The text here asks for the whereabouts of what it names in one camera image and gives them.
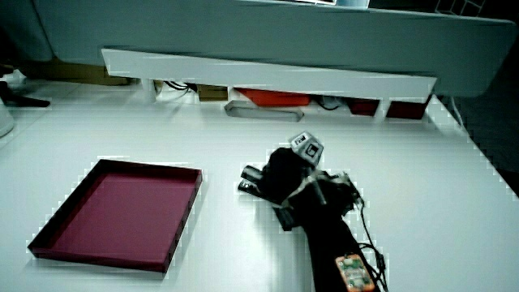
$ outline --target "white panel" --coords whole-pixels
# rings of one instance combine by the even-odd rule
[[[103,49],[110,75],[237,88],[420,102],[434,77],[296,67]]]

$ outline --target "cardboard box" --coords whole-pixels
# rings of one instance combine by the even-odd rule
[[[200,101],[228,101],[229,94],[225,86],[196,85]]]

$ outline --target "red tray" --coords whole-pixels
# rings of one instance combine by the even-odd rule
[[[201,183],[200,170],[100,160],[28,249],[166,273]]]

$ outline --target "black cable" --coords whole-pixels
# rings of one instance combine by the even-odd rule
[[[359,245],[361,250],[363,248],[370,248],[375,253],[376,266],[377,266],[379,272],[374,271],[373,267],[371,267],[369,264],[367,264],[367,266],[369,266],[371,271],[376,275],[374,281],[375,282],[379,281],[382,284],[382,287],[384,288],[384,291],[388,292],[388,285],[387,285],[386,272],[385,272],[386,265],[385,265],[385,261],[384,261],[384,256],[375,247],[375,245],[373,244],[373,241],[371,240],[370,233],[367,231],[366,220],[364,219],[364,207],[365,207],[365,204],[364,204],[364,200],[362,198],[360,198],[360,204],[361,204],[360,217],[362,219],[362,225],[364,226],[364,230],[366,231],[367,239],[369,240],[369,243],[359,243],[358,245]]]

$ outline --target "cable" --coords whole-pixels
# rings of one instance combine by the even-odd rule
[[[189,87],[187,85],[180,85],[172,81],[164,81],[164,83],[175,90],[189,90]]]
[[[467,132],[467,129],[465,129],[465,125],[463,124],[463,119],[461,118],[460,112],[457,110],[456,103],[454,103],[454,97],[450,96],[449,100],[451,101],[451,106],[453,107],[454,113],[456,113],[457,123],[460,124],[460,127],[463,131]]]
[[[361,250],[364,248],[370,248],[375,253],[376,267],[379,270],[379,272],[376,272],[375,269],[373,267],[371,267],[368,263],[366,263],[366,265],[367,265],[367,267],[369,267],[371,269],[371,272],[376,275],[374,281],[375,282],[379,281],[380,284],[382,284],[382,288],[384,288],[384,291],[388,292],[388,285],[387,285],[387,280],[386,280],[386,264],[385,264],[384,256],[375,247],[375,245],[373,244],[373,241],[371,240],[370,233],[367,231],[366,220],[364,219],[365,203],[364,203],[364,200],[362,199],[362,197],[360,197],[360,204],[361,204],[360,217],[362,219],[362,225],[364,226],[364,230],[366,231],[367,239],[369,240],[369,243],[359,243],[358,245]]]

